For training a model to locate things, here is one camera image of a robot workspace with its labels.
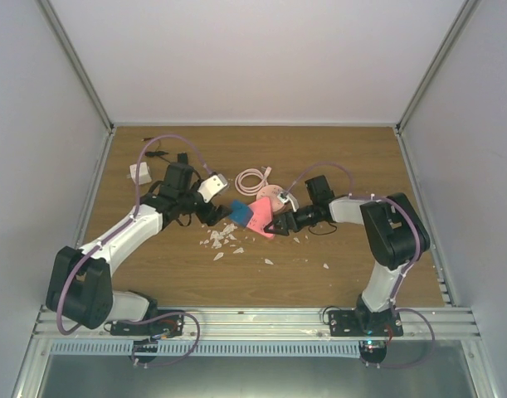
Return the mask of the white tiger cube adapter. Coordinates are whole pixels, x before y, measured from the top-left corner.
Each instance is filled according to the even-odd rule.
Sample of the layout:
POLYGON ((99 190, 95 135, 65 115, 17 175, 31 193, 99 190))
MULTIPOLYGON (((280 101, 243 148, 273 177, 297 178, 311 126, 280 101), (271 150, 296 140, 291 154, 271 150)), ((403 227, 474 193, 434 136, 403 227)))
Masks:
POLYGON ((138 186, 149 184, 152 182, 149 165, 146 162, 141 162, 140 165, 136 163, 129 166, 129 173, 126 176, 138 186))

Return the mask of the pink power strip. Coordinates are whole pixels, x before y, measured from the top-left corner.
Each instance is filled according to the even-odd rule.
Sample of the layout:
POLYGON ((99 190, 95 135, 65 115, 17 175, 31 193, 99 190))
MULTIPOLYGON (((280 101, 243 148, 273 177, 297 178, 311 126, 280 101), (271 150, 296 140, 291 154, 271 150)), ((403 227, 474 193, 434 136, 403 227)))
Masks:
POLYGON ((264 231, 265 227, 273 221, 270 198, 262 197, 252 202, 248 208, 252 211, 252 216, 246 228, 267 239, 273 239, 275 237, 274 234, 264 231))

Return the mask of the pink round socket hub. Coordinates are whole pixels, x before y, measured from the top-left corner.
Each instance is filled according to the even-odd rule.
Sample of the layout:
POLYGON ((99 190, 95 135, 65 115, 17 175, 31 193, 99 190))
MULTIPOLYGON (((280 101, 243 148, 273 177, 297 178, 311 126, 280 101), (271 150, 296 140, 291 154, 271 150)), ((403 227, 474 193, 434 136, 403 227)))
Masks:
POLYGON ((284 191, 284 189, 275 184, 265 185, 260 191, 256 194, 256 199, 259 201, 260 199, 267 197, 270 201, 271 211, 273 214, 281 213, 286 204, 279 198, 279 195, 284 191))

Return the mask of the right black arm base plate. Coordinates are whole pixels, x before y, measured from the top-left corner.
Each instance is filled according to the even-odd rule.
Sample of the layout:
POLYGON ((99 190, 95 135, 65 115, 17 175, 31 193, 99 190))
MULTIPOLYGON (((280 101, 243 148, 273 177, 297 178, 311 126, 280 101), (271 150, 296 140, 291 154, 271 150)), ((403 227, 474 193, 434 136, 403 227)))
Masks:
POLYGON ((400 316, 393 317, 390 310, 370 313, 365 307, 329 306, 323 310, 321 320, 329 327, 331 337, 402 337, 404 334, 400 316))

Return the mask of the black plug adapter with cable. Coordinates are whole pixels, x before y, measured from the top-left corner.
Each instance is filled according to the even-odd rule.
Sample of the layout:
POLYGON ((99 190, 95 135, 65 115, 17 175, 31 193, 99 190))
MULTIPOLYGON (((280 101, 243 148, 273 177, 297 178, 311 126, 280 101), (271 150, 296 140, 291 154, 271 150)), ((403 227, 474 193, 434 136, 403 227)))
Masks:
MULTIPOLYGON (((139 162, 145 162, 148 159, 160 159, 170 164, 172 161, 167 158, 169 152, 161 149, 162 139, 157 137, 146 138, 144 140, 145 145, 143 151, 140 154, 139 162)), ((186 153, 177 153, 174 160, 175 163, 188 164, 188 155, 186 153)))

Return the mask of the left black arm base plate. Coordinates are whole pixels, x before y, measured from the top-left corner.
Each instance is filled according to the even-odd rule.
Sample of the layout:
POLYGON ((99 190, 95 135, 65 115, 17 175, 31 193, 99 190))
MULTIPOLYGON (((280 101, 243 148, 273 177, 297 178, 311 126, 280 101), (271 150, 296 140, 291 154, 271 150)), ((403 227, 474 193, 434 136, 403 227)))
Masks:
POLYGON ((183 334, 184 314, 182 310, 157 309, 144 316, 151 323, 108 322, 104 330, 113 336, 178 337, 183 334))

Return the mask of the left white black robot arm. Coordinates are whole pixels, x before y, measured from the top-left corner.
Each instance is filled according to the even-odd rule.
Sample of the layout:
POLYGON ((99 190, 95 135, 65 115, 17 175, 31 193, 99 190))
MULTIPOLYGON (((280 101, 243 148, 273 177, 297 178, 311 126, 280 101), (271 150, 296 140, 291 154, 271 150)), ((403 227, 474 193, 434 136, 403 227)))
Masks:
POLYGON ((229 208, 212 202, 228 187, 221 173, 201 179, 192 166, 171 163, 163 180, 137 196, 129 214, 112 228, 79 248, 60 249, 46 294, 46 306, 55 312, 59 332, 69 335, 76 328, 95 329, 115 321, 130 324, 141 335, 154 332, 158 314, 152 298, 114 290, 113 275, 144 242, 179 223, 181 216, 214 226, 230 215, 229 208), (76 327, 65 328, 64 319, 76 327))

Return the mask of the dark blue cube socket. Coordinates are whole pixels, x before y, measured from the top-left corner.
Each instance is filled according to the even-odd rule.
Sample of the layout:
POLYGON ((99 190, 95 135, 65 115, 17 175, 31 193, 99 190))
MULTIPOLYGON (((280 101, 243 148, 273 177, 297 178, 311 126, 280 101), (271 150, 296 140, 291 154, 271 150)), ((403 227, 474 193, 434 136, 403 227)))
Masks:
POLYGON ((229 219, 242 227, 247 227, 253 217, 253 210, 246 203, 238 200, 231 203, 231 210, 229 219))

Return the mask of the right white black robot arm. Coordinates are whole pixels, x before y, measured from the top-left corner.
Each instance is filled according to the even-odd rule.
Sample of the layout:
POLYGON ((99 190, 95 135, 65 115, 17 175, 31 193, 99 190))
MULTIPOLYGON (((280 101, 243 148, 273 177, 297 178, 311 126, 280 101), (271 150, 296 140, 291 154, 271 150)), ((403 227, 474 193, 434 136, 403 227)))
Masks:
POLYGON ((374 258, 366 288, 353 311, 359 332, 372 336, 393 320, 397 293, 409 270, 430 247, 430 236, 407 196, 335 196, 325 176, 305 182, 311 204, 272 218, 264 232, 288 236, 320 222, 364 227, 374 258))

